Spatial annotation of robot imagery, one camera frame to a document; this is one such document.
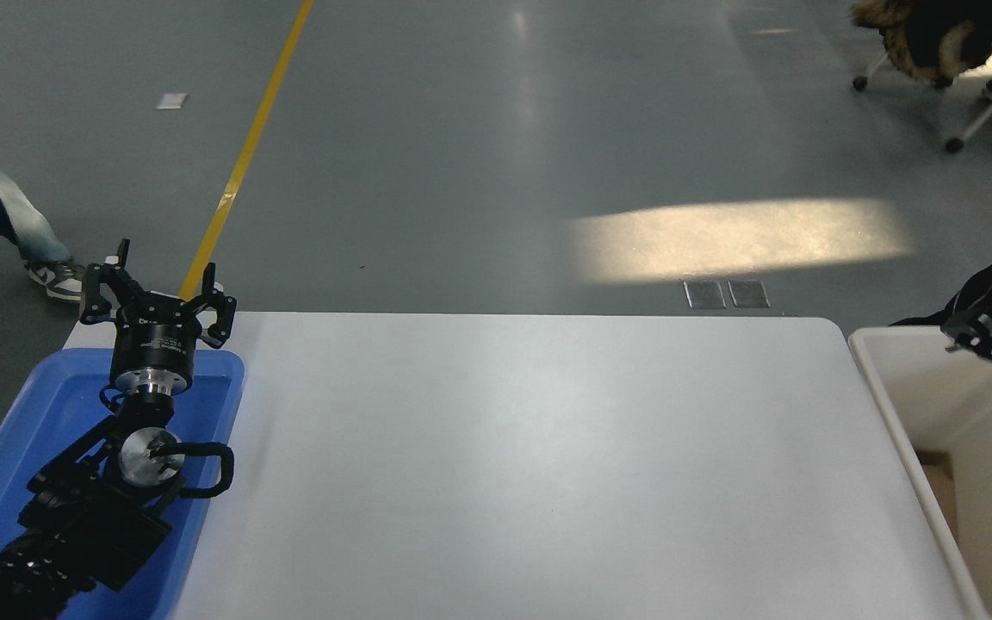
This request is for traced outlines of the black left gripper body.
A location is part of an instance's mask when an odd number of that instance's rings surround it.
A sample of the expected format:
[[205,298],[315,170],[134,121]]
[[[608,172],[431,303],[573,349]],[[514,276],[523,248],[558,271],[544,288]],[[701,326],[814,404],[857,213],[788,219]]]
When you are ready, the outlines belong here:
[[202,334],[197,317],[177,300],[131,302],[115,313],[111,381],[125,381],[138,370],[158,369],[193,378],[195,342]]

